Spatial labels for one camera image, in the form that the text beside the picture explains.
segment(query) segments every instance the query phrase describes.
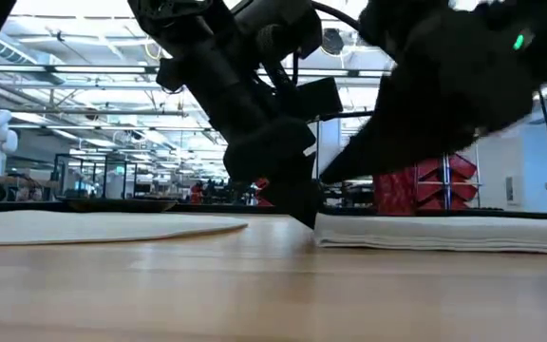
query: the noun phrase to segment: folded white towel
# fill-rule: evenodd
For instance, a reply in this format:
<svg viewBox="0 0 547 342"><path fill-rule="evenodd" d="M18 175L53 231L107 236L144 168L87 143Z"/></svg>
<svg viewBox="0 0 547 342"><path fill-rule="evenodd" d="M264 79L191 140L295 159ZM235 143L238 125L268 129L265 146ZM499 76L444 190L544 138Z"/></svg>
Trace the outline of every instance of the folded white towel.
<svg viewBox="0 0 547 342"><path fill-rule="evenodd" d="M318 215L320 247L547 253L547 219Z"/></svg>

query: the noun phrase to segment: beige cloth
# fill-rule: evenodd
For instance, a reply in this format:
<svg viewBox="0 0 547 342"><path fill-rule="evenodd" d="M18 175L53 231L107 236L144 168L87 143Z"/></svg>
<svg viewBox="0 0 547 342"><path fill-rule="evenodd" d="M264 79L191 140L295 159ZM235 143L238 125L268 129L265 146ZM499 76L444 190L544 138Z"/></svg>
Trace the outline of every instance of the beige cloth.
<svg viewBox="0 0 547 342"><path fill-rule="evenodd" d="M321 247L547 253L547 219L319 215L315 236Z"/></svg>
<svg viewBox="0 0 547 342"><path fill-rule="evenodd" d="M0 245L172 238L246 227L240 219L178 214L0 213Z"/></svg>

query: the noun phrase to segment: ceiling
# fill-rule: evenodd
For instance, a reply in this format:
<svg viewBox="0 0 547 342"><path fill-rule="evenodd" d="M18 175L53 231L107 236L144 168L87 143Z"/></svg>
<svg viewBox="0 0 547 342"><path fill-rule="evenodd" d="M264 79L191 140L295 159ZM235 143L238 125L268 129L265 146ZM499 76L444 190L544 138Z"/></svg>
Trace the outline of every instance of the ceiling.
<svg viewBox="0 0 547 342"><path fill-rule="evenodd" d="M225 1L228 6L237 2ZM368 0L321 2L357 18ZM458 0L455 6L471 10L477 3ZM389 70L393 61L379 48L355 44L357 34L345 24L327 14L321 17L325 28L340 28L354 44L346 45L341 56L317 50L301 61L299 82L339 75L336 81L345 110L372 109L378 78L342 77L347 75L343 70L381 72ZM22 129L37 129L31 124L58 126L51 130L77 148L93 152L104 148L104 153L109 148L144 150L128 152L128 156L136 161L176 162L175 166L191 168L202 177L223 178L226 142L210 130L196 99L188 91L163 91L155 83L155 74L148 72L164 55L165 51L140 29L125 0L17 0L0 34L0 107L14 108L15 123L23 124ZM61 72L44 72L39 67L35 72L19 73L14 68L2 71L2 65L13 66L13 62L24 63L25 70L34 65L55 65ZM290 58L283 62L285 67L291 63ZM74 72L64 72L64 66L75 66ZM90 67L89 72L80 66ZM117 73L114 67L137 71ZM84 110L99 111L99 116L73 114ZM354 134L364 121L344 119L344 138ZM116 129L119 125L160 129L132 133L128 128ZM178 153L171 154L171 149Z"/></svg>

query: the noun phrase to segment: green led light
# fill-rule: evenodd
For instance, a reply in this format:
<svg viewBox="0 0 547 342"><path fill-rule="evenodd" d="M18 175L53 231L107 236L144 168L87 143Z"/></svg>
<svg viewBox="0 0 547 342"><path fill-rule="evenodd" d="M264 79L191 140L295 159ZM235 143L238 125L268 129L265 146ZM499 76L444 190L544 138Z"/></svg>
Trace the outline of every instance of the green led light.
<svg viewBox="0 0 547 342"><path fill-rule="evenodd" d="M517 41L514 43L514 50L520 50L523 44L524 44L524 36L520 34L519 37L517 38Z"/></svg>

